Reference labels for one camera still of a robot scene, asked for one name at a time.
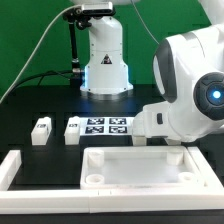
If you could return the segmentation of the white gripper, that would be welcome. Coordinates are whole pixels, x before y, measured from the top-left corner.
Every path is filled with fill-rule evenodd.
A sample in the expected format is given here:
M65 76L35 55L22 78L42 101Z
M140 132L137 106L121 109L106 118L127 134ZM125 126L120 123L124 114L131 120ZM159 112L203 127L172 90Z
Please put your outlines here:
M172 137L172 130L168 121L168 103L145 105L132 122L132 135L135 137Z

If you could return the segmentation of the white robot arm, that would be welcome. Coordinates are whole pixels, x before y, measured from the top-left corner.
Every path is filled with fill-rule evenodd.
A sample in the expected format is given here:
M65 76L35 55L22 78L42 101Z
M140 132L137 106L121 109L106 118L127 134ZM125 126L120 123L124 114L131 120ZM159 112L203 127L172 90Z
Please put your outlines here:
M113 6L136 0L72 0L75 20L90 37L84 95L117 99L133 89L122 58L122 26ZM165 38L153 58L163 97L143 107L132 136L192 142L224 126L224 0L198 0L211 25Z

